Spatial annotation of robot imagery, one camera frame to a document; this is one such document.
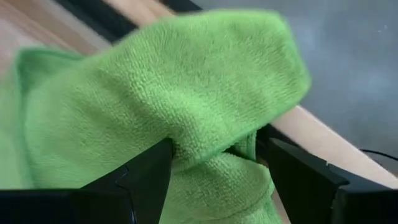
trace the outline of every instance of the microfiber cloth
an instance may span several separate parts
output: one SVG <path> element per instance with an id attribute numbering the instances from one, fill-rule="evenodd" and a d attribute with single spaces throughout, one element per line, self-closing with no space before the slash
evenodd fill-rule
<path id="1" fill-rule="evenodd" d="M 256 130 L 310 77 L 275 12 L 168 18 L 90 57 L 23 49 L 1 85 L 2 188 L 79 188 L 171 138 L 161 224 L 280 223 Z"/>

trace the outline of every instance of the gray surface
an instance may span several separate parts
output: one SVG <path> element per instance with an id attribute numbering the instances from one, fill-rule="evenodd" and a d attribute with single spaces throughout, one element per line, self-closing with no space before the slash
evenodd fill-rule
<path id="1" fill-rule="evenodd" d="M 398 1 L 193 1 L 283 14 L 313 76 L 302 105 L 355 146 L 398 157 Z M 398 172 L 397 162 L 371 156 Z"/>

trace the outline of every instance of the green towel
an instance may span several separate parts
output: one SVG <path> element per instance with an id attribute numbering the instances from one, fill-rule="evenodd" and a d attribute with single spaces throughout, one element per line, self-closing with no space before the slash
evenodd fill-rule
<path id="1" fill-rule="evenodd" d="M 1 84 L 2 188 L 79 188 L 170 137 L 161 224 L 280 223 L 256 130 L 310 77 L 274 12 L 169 18 L 92 57 L 24 49 Z"/>

